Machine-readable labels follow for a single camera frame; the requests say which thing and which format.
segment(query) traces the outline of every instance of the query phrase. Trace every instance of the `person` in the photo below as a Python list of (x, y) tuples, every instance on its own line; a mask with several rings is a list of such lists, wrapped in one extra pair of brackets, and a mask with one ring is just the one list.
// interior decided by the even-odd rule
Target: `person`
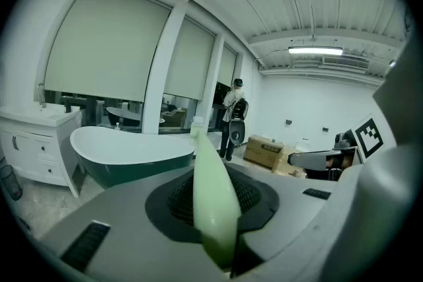
[(232, 143), (231, 139), (229, 138), (229, 122), (231, 121), (231, 115), (234, 106), (236, 103), (244, 98), (245, 94), (242, 91), (243, 87), (243, 80), (242, 79), (235, 79), (233, 81), (232, 89), (226, 94), (225, 98), (223, 99), (223, 105), (226, 108), (226, 113), (222, 119), (222, 142), (220, 145), (220, 152), (219, 155), (222, 159), (226, 156), (226, 161), (232, 160), (232, 153), (235, 145)]

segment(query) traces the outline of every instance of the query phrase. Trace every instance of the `floor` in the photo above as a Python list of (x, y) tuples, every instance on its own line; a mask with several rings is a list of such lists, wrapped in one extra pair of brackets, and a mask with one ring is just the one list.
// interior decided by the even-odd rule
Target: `floor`
[[(245, 148), (246, 146), (242, 146), (234, 150), (232, 163), (269, 172), (268, 169), (243, 160)], [(0, 162), (0, 168), (5, 164), (5, 161)], [(57, 222), (103, 191), (89, 174), (81, 174), (79, 171), (76, 173), (79, 177), (73, 179), (80, 189), (79, 198), (74, 198), (68, 187), (45, 184), (20, 176), (17, 179), (22, 188), (22, 197), (13, 201), (4, 192), (13, 213), (30, 227), (34, 238), (42, 238)]]

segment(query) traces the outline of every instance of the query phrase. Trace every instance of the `sink cabinet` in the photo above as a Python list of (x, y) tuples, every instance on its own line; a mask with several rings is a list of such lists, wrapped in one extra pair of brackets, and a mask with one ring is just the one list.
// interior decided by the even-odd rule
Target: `sink cabinet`
[(57, 126), (43, 126), (0, 117), (0, 144), (15, 173), (31, 180), (69, 186), (77, 197), (72, 175), (78, 165), (70, 135), (75, 118)]

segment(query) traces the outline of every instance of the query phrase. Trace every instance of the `faucet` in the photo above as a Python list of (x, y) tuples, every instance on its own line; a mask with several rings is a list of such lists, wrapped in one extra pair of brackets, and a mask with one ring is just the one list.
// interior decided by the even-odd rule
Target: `faucet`
[(39, 83), (38, 86), (37, 86), (37, 92), (38, 92), (38, 95), (40, 96), (40, 105), (43, 108), (47, 107), (46, 97), (44, 95), (44, 91), (45, 91), (44, 84), (43, 83)]

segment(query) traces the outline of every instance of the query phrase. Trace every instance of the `hat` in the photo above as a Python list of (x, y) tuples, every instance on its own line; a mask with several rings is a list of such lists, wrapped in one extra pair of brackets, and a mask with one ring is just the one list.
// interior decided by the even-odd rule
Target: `hat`
[(235, 79), (235, 80), (233, 81), (233, 84), (234, 84), (235, 86), (243, 86), (243, 80), (242, 80), (242, 79)]

